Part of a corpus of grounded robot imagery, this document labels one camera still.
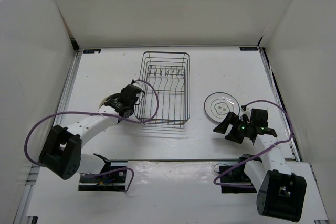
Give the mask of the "white plate with dark rim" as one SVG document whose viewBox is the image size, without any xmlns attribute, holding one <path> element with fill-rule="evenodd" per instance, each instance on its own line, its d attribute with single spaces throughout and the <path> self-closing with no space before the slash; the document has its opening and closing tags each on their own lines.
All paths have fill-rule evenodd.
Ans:
<svg viewBox="0 0 336 224">
<path fill-rule="evenodd" d="M 205 99 L 204 111 L 211 121 L 220 123 L 229 112 L 239 115 L 240 105 L 232 95 L 225 92 L 215 92 Z"/>
</svg>

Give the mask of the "teal patterned plate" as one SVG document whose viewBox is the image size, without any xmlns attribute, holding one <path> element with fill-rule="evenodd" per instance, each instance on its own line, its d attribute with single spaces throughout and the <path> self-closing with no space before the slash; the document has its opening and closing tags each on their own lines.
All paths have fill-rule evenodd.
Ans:
<svg viewBox="0 0 336 224">
<path fill-rule="evenodd" d="M 100 105 L 99 105 L 99 108 L 101 108 L 102 106 L 109 106 L 109 107 L 112 108 L 112 107 L 113 107 L 113 106 L 112 106 L 112 103 L 113 103 L 113 101 L 114 101 L 114 97 L 115 97 L 115 95 L 110 95 L 110 96 L 104 98 L 104 99 L 101 101 L 101 103 L 100 103 Z"/>
</svg>

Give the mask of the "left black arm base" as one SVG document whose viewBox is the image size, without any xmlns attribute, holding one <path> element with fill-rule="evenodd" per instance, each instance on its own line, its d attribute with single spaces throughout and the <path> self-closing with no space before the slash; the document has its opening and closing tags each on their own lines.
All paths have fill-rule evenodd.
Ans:
<svg viewBox="0 0 336 224">
<path fill-rule="evenodd" d="M 122 192 L 126 189 L 127 170 L 125 166 L 111 166 L 107 171 L 123 168 L 123 170 L 102 176 L 80 175 L 78 191 Z"/>
</svg>

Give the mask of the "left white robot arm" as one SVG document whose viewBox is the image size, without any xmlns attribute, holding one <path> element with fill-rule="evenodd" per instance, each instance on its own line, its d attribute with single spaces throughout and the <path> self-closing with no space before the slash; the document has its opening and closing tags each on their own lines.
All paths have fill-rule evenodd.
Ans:
<svg viewBox="0 0 336 224">
<path fill-rule="evenodd" d="M 108 180 L 111 162 L 99 154 L 83 154 L 81 150 L 95 136 L 129 118 L 141 93 L 143 84 L 133 81 L 119 93 L 107 97 L 95 115 L 66 127 L 52 127 L 39 162 L 63 180 L 76 173 L 92 174 L 98 182 Z"/>
</svg>

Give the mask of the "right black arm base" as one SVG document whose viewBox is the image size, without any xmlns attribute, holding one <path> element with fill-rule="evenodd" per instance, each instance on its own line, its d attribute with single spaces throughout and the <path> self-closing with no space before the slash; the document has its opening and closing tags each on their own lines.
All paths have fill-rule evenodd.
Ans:
<svg viewBox="0 0 336 224">
<path fill-rule="evenodd" d="M 213 167 L 213 171 L 216 174 L 221 174 L 226 170 L 230 169 L 234 164 L 226 164 L 226 163 L 217 163 Z M 225 184 L 242 184 L 246 186 L 252 186 L 251 180 L 244 172 L 245 165 L 242 165 L 233 171 L 229 172 L 225 176 L 223 176 L 220 180 L 221 183 Z M 240 194 L 240 193 L 255 193 L 255 188 L 236 188 L 236 187 L 221 187 L 222 194 Z"/>
</svg>

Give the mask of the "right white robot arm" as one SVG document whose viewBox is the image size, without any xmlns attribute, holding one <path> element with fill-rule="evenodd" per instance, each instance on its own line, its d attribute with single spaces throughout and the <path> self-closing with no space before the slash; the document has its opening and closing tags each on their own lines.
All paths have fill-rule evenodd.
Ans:
<svg viewBox="0 0 336 224">
<path fill-rule="evenodd" d="M 262 109 L 245 110 L 238 116 L 229 112 L 214 128 L 225 139 L 242 143 L 250 139 L 259 152 L 245 156 L 236 168 L 236 177 L 251 181 L 257 192 L 256 207 L 262 216 L 299 222 L 302 215 L 307 183 L 287 165 L 278 148 L 277 133 L 268 126 L 268 112 Z"/>
</svg>

